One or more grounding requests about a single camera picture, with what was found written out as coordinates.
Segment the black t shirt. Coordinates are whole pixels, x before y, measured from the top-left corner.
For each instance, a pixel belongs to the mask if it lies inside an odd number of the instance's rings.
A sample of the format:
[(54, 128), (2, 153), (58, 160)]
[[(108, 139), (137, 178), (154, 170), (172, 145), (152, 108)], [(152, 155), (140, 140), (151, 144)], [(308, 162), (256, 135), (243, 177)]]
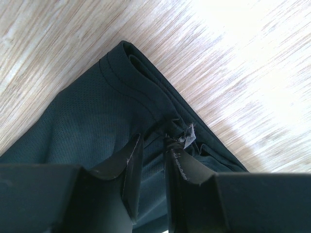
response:
[(136, 233), (168, 228), (163, 139), (196, 139), (186, 152), (216, 172), (245, 172), (187, 102), (131, 43), (121, 41), (61, 91), (2, 163), (79, 164), (92, 168), (135, 134), (144, 137)]

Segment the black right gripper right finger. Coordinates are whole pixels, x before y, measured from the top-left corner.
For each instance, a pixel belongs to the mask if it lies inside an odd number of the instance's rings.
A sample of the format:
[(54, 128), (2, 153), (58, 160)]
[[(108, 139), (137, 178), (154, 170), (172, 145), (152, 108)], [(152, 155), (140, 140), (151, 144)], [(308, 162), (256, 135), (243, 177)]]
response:
[(308, 233), (307, 173), (214, 172), (164, 139), (171, 233)]

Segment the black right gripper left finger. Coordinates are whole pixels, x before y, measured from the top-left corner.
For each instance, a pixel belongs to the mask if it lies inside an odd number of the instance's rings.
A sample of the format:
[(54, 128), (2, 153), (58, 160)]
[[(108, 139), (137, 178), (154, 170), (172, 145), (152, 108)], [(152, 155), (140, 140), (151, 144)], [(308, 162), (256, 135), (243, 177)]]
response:
[(87, 170), (79, 165), (2, 164), (3, 233), (130, 233), (137, 222), (143, 138)]

